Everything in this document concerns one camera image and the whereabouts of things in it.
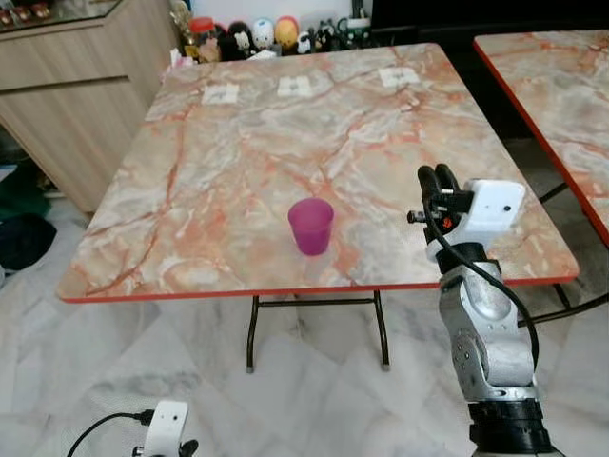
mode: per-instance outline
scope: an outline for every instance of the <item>black wire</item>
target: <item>black wire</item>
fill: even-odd
[[[76,442],[72,445],[72,447],[69,449],[68,452],[68,456],[67,457],[72,457],[72,455],[74,455],[74,451],[76,450],[76,448],[78,447],[78,445],[81,444],[81,442],[87,437],[87,435],[89,435],[92,431],[94,431],[96,428],[98,428],[99,426],[101,426],[104,422],[109,421],[110,419],[115,419],[117,417],[128,417],[129,419],[139,419],[140,418],[140,414],[131,414],[128,412],[116,412],[114,414],[110,414],[109,416],[104,417],[103,419],[100,419],[99,421],[97,421],[95,424],[93,424],[91,427],[87,428],[76,440]]]
[[[479,276],[484,278],[491,286],[499,289],[503,294],[505,294],[514,303],[514,305],[516,306],[516,308],[522,315],[522,320],[524,321],[524,324],[526,325],[526,328],[529,331],[529,336],[531,338],[531,353],[533,354],[533,367],[537,368],[537,361],[540,356],[540,340],[537,336],[537,331],[535,330],[535,324],[533,323],[533,320],[531,319],[531,315],[529,314],[529,311],[526,308],[526,306],[522,303],[521,299],[508,286],[506,286],[504,283],[502,283],[498,279],[494,278],[491,274],[484,271],[482,268],[478,267],[473,262],[466,259],[464,256],[461,255],[460,252],[458,252],[455,248],[453,248],[453,246],[450,243],[448,243],[448,241],[446,241],[446,238],[444,238],[444,235],[442,235],[442,233],[440,232],[440,229],[436,225],[436,221],[431,216],[431,209],[429,207],[429,202],[423,201],[422,209],[423,209],[423,212],[425,213],[425,219],[426,219],[427,225],[431,228],[433,235],[436,237],[436,239],[442,245],[442,247],[445,248],[448,252],[450,252],[453,257],[455,257],[457,260],[459,260],[459,262],[464,264],[466,267],[468,267],[475,273],[478,273]]]

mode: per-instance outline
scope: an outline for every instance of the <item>white wall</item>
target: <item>white wall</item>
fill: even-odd
[[[368,14],[372,0],[364,0]],[[351,0],[191,0],[195,16],[210,16],[225,27],[237,20],[251,24],[259,17],[275,22],[284,15],[294,16],[301,29],[319,25],[321,19],[339,19],[351,14]]]

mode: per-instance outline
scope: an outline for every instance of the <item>marble floor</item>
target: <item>marble floor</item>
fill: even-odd
[[[560,181],[534,142],[507,145],[539,193]],[[567,293],[606,291],[607,250],[569,190],[548,212],[578,257]],[[67,305],[53,293],[86,222],[54,205],[49,253],[0,289],[0,456],[64,456],[115,411],[188,401],[198,456],[469,456],[466,406],[438,292],[383,294],[392,369],[380,370],[371,306],[260,311],[256,372],[245,370],[246,298]],[[550,287],[519,288],[532,313],[560,309]],[[537,379],[555,445],[609,454],[609,311],[539,325]],[[78,456],[129,456],[146,429],[118,419]]]

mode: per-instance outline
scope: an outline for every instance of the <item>red table edge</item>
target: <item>red table edge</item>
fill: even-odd
[[[508,286],[548,286],[551,284],[568,283],[573,281],[579,272],[568,276],[555,278],[522,278],[506,280]],[[102,296],[102,297],[75,297],[68,298],[59,296],[61,300],[72,304],[85,303],[112,303],[112,302],[141,302],[153,300],[183,300],[194,298],[222,298],[222,297],[245,297],[253,295],[282,295],[282,294],[315,294],[315,293],[334,293],[334,292],[365,292],[372,290],[419,290],[429,288],[439,288],[439,283],[419,283],[419,284],[396,284],[382,286],[343,286],[339,288],[276,288],[276,289],[253,289],[253,290],[232,290],[228,292],[179,292],[179,293],[151,293],[145,295],[128,296]]]
[[[497,80],[497,82],[499,83],[499,85],[501,86],[501,88],[503,89],[505,94],[507,95],[507,97],[510,99],[510,101],[516,108],[516,110],[519,112],[519,115],[522,117],[522,119],[524,119],[524,122],[526,123],[528,128],[530,128],[533,131],[533,134],[535,135],[537,140],[540,142],[541,147],[546,152],[546,154],[548,154],[548,156],[550,157],[550,160],[554,163],[554,166],[557,169],[559,169],[559,172],[562,175],[564,182],[569,186],[569,188],[573,191],[573,193],[577,197],[578,201],[580,202],[581,208],[583,209],[584,213],[586,214],[586,216],[592,223],[592,226],[597,231],[597,234],[599,235],[600,239],[603,241],[603,243],[605,245],[609,246],[609,229],[607,229],[607,227],[602,223],[599,215],[594,210],[594,208],[592,207],[592,205],[590,204],[590,202],[588,201],[586,196],[583,194],[583,191],[580,189],[580,186],[578,186],[578,183],[573,179],[573,177],[571,176],[571,174],[569,173],[567,168],[564,166],[564,164],[560,160],[560,157],[557,155],[557,153],[554,151],[554,149],[550,146],[550,144],[547,142],[547,140],[543,137],[543,134],[541,133],[541,131],[539,130],[539,128],[537,127],[537,125],[535,124],[535,122],[533,121],[531,116],[529,116],[528,112],[526,112],[526,109],[522,106],[521,102],[516,97],[516,94],[512,91],[512,89],[509,87],[507,82],[501,76],[500,72],[493,65],[493,62],[490,60],[490,58],[486,55],[484,50],[478,44],[478,42],[476,41],[477,38],[478,37],[474,38],[474,49],[476,50],[478,55],[481,57],[482,61],[486,64],[488,69],[491,71],[491,73],[493,74],[493,76],[495,77],[495,79]]]

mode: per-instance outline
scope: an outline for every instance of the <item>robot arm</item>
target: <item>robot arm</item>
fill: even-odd
[[[463,190],[446,165],[419,169],[427,256],[443,274],[440,313],[450,333],[453,365],[474,422],[477,456],[561,456],[543,427],[531,349],[518,331],[518,310],[504,291],[497,261],[485,249],[518,213],[524,187],[507,181],[469,181]]]

